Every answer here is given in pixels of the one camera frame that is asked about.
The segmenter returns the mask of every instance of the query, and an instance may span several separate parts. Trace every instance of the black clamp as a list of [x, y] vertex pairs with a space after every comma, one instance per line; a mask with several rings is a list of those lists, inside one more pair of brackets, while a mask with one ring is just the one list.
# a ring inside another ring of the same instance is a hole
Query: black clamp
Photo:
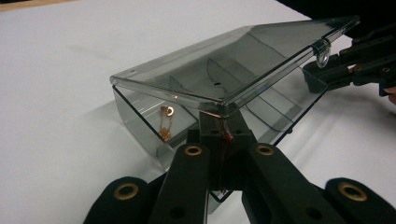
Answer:
[[311, 92], [317, 90], [310, 80], [319, 79], [329, 85], [329, 91], [350, 83], [378, 83], [379, 95], [388, 95], [384, 89], [396, 86], [396, 23], [353, 39], [350, 48], [330, 56], [326, 67], [308, 63], [304, 74]]
[[280, 149], [257, 143], [240, 112], [224, 120], [201, 113], [187, 142], [152, 182], [126, 176], [110, 183], [83, 223], [206, 223], [209, 193], [219, 189], [242, 191], [251, 223], [396, 223], [395, 208], [358, 181], [335, 178], [325, 189], [310, 183]]

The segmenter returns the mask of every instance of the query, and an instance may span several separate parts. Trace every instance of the small metal ring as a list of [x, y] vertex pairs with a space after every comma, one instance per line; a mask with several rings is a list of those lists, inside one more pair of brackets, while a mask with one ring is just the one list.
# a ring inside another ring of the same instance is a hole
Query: small metal ring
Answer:
[[172, 106], [167, 106], [167, 105], [161, 106], [161, 111], [164, 114], [166, 114], [166, 116], [168, 116], [168, 117], [171, 117], [175, 112], [175, 110]]
[[[128, 193], [121, 193], [121, 190], [124, 188], [132, 188], [132, 191]], [[134, 183], [121, 184], [114, 190], [114, 197], [118, 200], [124, 201], [128, 199], [132, 199], [137, 194], [138, 191], [139, 191], [139, 187]]]
[[262, 154], [263, 156], [271, 156], [272, 154], [274, 154], [274, 150], [270, 147], [257, 146], [256, 150], [258, 153]]
[[168, 106], [168, 109], [166, 110], [166, 115], [168, 117], [171, 117], [174, 112], [175, 112], [174, 108], [172, 106]]
[[[356, 191], [357, 194], [350, 193], [347, 189], [352, 189]], [[338, 190], [350, 200], [356, 202], [364, 202], [367, 200], [367, 194], [361, 188], [358, 188], [355, 185], [342, 182], [338, 185]]]
[[184, 153], [189, 156], [198, 156], [202, 153], [202, 149], [200, 147], [186, 147], [186, 149], [184, 149]]

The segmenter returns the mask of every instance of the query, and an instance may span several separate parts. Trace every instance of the white table surface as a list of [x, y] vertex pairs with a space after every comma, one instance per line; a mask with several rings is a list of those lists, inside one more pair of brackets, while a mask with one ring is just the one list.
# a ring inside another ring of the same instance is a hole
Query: white table surface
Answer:
[[[235, 28], [308, 20], [276, 1], [80, 0], [0, 13], [0, 223], [82, 223], [113, 180], [162, 169], [123, 126], [109, 78]], [[342, 36], [332, 52], [350, 46]], [[312, 183], [348, 177], [396, 205], [396, 106], [326, 93], [279, 145]], [[208, 223], [248, 223], [234, 193]]]

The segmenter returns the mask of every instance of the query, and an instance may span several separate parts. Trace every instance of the transparent lid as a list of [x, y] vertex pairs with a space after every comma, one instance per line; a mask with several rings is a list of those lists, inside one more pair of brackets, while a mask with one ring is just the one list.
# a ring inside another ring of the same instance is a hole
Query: transparent lid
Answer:
[[226, 118], [331, 42], [359, 17], [245, 26], [120, 72], [111, 84]]

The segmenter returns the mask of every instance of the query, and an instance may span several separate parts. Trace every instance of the clear plastic box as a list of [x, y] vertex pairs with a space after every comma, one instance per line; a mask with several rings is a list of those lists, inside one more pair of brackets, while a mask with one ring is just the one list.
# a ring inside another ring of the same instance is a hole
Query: clear plastic box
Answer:
[[[358, 23], [345, 17], [245, 26], [143, 63], [110, 78], [120, 116], [164, 170], [187, 130], [198, 128], [200, 112], [227, 119], [240, 111], [259, 142], [275, 145], [327, 90], [302, 64], [324, 66], [331, 43]], [[173, 108], [171, 117], [162, 106]]]

